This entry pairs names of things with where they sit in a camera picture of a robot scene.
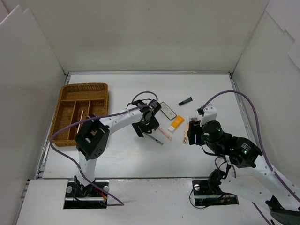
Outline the checkered eyeliner pen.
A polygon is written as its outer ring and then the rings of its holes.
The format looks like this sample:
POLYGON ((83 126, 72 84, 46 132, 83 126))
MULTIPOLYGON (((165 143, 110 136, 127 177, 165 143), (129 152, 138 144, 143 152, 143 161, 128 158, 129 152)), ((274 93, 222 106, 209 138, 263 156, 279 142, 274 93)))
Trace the checkered eyeliner pen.
POLYGON ((151 138, 152 140, 154 140, 155 142, 159 143, 160 145, 163 145, 164 143, 162 143, 160 140, 158 140, 157 138, 151 136, 150 134, 144 133, 146 136, 148 136, 149 138, 151 138))

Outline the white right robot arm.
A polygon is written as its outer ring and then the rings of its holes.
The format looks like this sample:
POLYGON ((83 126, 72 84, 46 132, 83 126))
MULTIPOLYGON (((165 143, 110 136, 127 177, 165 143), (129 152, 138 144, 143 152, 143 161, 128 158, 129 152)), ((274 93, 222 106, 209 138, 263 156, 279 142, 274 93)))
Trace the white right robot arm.
POLYGON ((191 121, 187 136, 189 144, 206 145, 212 156, 221 157, 227 163, 225 172, 215 169, 201 188, 213 195, 230 193, 248 199, 265 207, 284 225, 300 223, 300 188, 275 167, 268 166, 263 152, 253 142, 225 133, 215 120, 204 125, 200 121, 191 121), (263 187, 230 176, 232 166, 250 173, 263 187))

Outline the pink cosmetic pencil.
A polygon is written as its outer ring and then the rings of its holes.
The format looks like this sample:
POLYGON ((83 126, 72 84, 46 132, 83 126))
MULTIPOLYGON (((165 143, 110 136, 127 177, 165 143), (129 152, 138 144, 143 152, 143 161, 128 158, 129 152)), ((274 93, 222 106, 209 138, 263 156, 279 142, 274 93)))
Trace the pink cosmetic pencil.
POLYGON ((158 130, 169 140, 169 141, 172 141, 173 139, 172 139, 172 137, 169 135, 169 134, 167 134, 162 128, 158 128, 158 130))

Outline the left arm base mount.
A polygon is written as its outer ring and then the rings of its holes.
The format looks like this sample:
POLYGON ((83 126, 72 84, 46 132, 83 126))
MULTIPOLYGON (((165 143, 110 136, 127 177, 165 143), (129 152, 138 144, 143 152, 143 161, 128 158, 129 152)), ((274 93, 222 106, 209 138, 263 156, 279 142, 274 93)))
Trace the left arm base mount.
POLYGON ((64 210, 106 209, 107 194, 93 185, 79 187, 74 180, 69 180, 65 192, 64 210))

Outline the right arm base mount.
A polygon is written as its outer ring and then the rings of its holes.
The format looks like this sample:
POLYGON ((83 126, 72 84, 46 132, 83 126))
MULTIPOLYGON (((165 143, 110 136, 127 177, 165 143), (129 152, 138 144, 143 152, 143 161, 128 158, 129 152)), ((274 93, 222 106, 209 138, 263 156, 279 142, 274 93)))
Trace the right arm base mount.
POLYGON ((192 180, 190 204, 200 210, 210 206, 238 205, 236 195, 223 192, 219 187, 224 175, 225 172, 215 169, 207 179, 192 180))

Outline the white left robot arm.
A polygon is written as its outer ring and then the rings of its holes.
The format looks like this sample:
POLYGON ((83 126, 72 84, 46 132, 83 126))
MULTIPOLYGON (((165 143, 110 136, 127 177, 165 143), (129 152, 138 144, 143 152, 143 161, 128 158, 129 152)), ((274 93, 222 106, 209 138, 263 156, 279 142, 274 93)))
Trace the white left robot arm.
POLYGON ((84 197, 93 193, 94 185, 91 182, 95 181, 97 158, 104 153, 109 136, 129 125, 132 125, 138 137, 151 134, 159 127, 155 115, 160 109, 161 104, 154 99, 150 101, 150 106, 137 100, 116 116, 93 119, 82 124, 75 136, 79 165, 83 172, 83 175, 80 172, 75 175, 78 193, 84 197))

